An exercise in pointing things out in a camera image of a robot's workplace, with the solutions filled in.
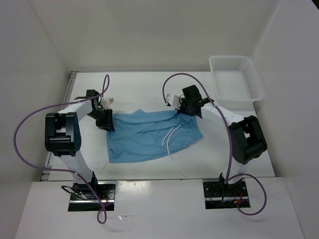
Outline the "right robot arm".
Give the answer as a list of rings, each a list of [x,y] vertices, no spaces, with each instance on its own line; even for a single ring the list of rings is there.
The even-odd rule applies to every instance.
[[[182,96],[166,96],[166,104],[177,113],[209,120],[226,130],[230,140],[230,158],[227,168],[219,176],[219,192],[231,195],[244,176],[245,166],[267,150],[267,143],[260,123],[255,116],[235,114],[214,102],[203,98],[196,85],[182,89]]]

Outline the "light blue shorts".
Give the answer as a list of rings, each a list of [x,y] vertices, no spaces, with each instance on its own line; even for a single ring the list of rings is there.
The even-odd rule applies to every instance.
[[[130,166],[142,179],[186,178],[173,161],[179,153],[203,139],[195,117],[175,110],[115,114],[115,130],[106,134],[109,162]]]

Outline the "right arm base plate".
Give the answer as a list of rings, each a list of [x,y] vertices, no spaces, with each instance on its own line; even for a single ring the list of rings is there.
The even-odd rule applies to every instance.
[[[218,180],[203,181],[203,193],[205,208],[212,209],[232,209],[250,208],[246,183],[240,180],[234,186],[224,188]]]

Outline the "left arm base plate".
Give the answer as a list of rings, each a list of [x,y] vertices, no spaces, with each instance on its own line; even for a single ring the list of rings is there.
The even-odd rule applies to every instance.
[[[88,189],[80,191],[75,185],[72,187],[63,186],[65,190],[70,194],[69,199],[69,212],[97,212],[101,209],[101,206],[97,198]],[[97,184],[97,195],[104,204],[106,211],[113,211],[115,206],[115,181],[99,181]]]

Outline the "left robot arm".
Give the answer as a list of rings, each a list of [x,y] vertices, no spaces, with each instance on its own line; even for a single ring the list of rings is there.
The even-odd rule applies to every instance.
[[[74,104],[45,117],[45,148],[58,157],[68,170],[73,172],[75,192],[88,199],[99,195],[97,177],[85,162],[80,151],[82,138],[79,121],[89,116],[95,120],[96,127],[114,132],[112,98],[103,98],[95,90],[87,90],[83,97],[76,97]]]

